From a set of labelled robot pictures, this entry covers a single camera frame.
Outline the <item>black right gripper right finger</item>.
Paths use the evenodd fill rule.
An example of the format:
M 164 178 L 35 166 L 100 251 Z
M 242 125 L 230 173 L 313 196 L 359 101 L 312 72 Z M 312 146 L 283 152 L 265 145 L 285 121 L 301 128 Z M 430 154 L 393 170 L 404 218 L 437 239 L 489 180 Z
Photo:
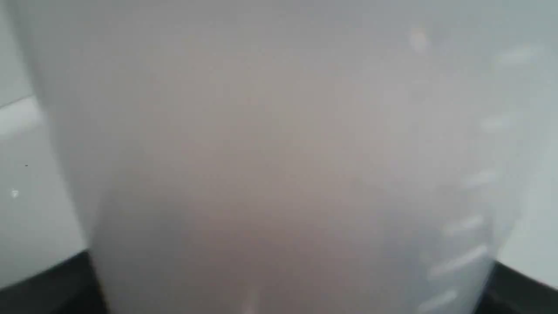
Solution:
M 479 314 L 556 314 L 558 292 L 497 262 L 487 282 Z

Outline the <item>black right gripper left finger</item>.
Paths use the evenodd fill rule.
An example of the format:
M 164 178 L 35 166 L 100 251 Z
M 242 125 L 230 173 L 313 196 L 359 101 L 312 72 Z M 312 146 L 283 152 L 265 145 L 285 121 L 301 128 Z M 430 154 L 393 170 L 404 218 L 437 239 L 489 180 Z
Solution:
M 1 289 L 2 314 L 106 314 L 88 251 Z

